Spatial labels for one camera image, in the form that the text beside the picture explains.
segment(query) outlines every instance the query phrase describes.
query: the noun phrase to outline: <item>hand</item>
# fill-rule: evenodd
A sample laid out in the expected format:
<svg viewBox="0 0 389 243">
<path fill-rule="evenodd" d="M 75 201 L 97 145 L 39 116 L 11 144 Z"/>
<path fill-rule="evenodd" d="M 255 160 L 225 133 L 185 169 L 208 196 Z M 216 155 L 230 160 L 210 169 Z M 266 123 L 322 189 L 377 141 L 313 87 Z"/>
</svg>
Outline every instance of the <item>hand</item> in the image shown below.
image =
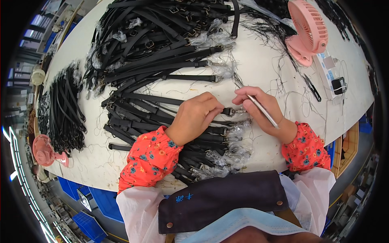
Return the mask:
<svg viewBox="0 0 389 243">
<path fill-rule="evenodd" d="M 259 87 L 250 86 L 235 90 L 235 94 L 237 94 L 237 96 L 232 100 L 232 103 L 235 105 L 243 104 L 244 109 L 250 113 L 264 132 L 277 137 L 284 144 L 289 144 L 294 140 L 297 135 L 297 125 L 284 118 L 277 103 L 277 99 L 274 96 L 266 94 Z M 254 96 L 261 105 L 263 105 L 278 124 L 279 129 L 274 128 L 266 116 L 254 105 L 247 95 Z"/>
<path fill-rule="evenodd" d="M 184 101 L 178 109 L 165 134 L 178 146 L 182 146 L 200 136 L 215 116 L 221 113 L 224 105 L 209 92 Z"/>
</svg>

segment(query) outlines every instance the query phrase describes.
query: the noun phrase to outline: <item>wooden box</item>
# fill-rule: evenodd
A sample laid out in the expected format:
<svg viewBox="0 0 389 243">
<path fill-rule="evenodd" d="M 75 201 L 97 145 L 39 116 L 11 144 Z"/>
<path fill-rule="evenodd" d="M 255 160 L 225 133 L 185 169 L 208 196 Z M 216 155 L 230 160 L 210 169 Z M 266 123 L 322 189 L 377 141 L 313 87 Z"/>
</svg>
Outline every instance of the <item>wooden box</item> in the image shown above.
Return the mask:
<svg viewBox="0 0 389 243">
<path fill-rule="evenodd" d="M 346 134 L 346 137 L 342 143 L 342 137 L 336 140 L 335 156 L 331 171 L 334 173 L 335 178 L 339 178 L 342 173 L 347 169 L 349 164 L 354 159 L 358 152 L 358 139 L 359 139 L 359 123 L 357 122 L 352 126 Z M 345 159 L 341 159 L 342 148 L 344 150 Z"/>
</svg>

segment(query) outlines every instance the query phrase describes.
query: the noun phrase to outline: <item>blue plastic crate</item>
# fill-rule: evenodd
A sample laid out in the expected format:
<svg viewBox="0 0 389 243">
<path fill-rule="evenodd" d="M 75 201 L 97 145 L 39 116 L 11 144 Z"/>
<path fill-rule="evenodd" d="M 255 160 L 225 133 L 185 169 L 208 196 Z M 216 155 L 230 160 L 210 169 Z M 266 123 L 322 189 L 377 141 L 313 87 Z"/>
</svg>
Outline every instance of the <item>blue plastic crate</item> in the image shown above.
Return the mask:
<svg viewBox="0 0 389 243">
<path fill-rule="evenodd" d="M 334 164 L 335 144 L 336 144 L 336 140 L 330 143 L 329 145 L 327 145 L 327 152 L 329 154 L 329 157 L 331 158 L 331 167 L 330 167 L 331 169 L 332 169 L 332 165 Z"/>
<path fill-rule="evenodd" d="M 367 118 L 365 115 L 361 119 L 359 119 L 359 131 L 362 133 L 371 133 L 373 130 L 373 127 L 370 125 L 370 123 L 367 121 Z"/>
<path fill-rule="evenodd" d="M 61 184 L 62 190 L 71 198 L 74 200 L 79 200 L 80 197 L 78 196 L 77 189 L 80 189 L 82 194 L 87 195 L 90 193 L 89 188 L 87 186 L 83 186 L 81 184 L 66 180 L 62 177 L 58 177 L 58 181 Z"/>
<path fill-rule="evenodd" d="M 55 32 L 52 32 L 50 34 L 49 38 L 46 41 L 45 49 L 43 49 L 44 53 L 46 53 L 49 50 L 49 47 L 50 47 L 51 43 L 53 42 L 56 35 L 57 35 L 57 33 L 55 33 Z"/>
<path fill-rule="evenodd" d="M 96 201 L 101 213 L 109 219 L 124 223 L 120 214 L 119 206 L 116 203 L 116 192 L 101 190 L 89 187 L 89 190 Z"/>
<path fill-rule="evenodd" d="M 72 217 L 80 230 L 96 243 L 100 243 L 107 233 L 101 228 L 96 219 L 83 211 Z"/>
</svg>

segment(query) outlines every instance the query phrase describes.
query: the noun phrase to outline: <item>white sleeve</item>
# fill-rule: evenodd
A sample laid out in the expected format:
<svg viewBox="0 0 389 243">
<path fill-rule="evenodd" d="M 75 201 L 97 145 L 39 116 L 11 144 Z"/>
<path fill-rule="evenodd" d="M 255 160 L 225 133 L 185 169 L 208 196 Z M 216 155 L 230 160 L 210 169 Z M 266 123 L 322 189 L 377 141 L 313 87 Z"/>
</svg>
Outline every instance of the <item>white sleeve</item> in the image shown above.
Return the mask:
<svg viewBox="0 0 389 243">
<path fill-rule="evenodd" d="M 154 187 L 132 187 L 116 197 L 131 243 L 164 243 L 158 233 L 158 205 L 164 199 L 162 190 Z"/>
<path fill-rule="evenodd" d="M 312 212 L 309 231 L 320 236 L 326 224 L 329 191 L 336 182 L 335 176 L 330 170 L 314 167 L 295 175 L 293 182 L 301 192 L 296 208 Z"/>
</svg>

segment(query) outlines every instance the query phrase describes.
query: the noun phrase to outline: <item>cardboard box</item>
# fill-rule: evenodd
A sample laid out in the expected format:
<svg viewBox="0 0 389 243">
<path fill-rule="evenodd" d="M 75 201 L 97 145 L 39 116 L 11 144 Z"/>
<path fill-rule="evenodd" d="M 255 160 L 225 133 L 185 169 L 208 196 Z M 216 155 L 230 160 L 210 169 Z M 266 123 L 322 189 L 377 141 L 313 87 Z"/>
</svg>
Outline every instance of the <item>cardboard box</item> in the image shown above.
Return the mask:
<svg viewBox="0 0 389 243">
<path fill-rule="evenodd" d="M 346 189 L 343 192 L 343 195 L 340 197 L 340 200 L 342 200 L 344 203 L 347 202 L 349 197 L 355 193 L 356 187 L 353 185 L 349 185 L 346 187 Z"/>
</svg>

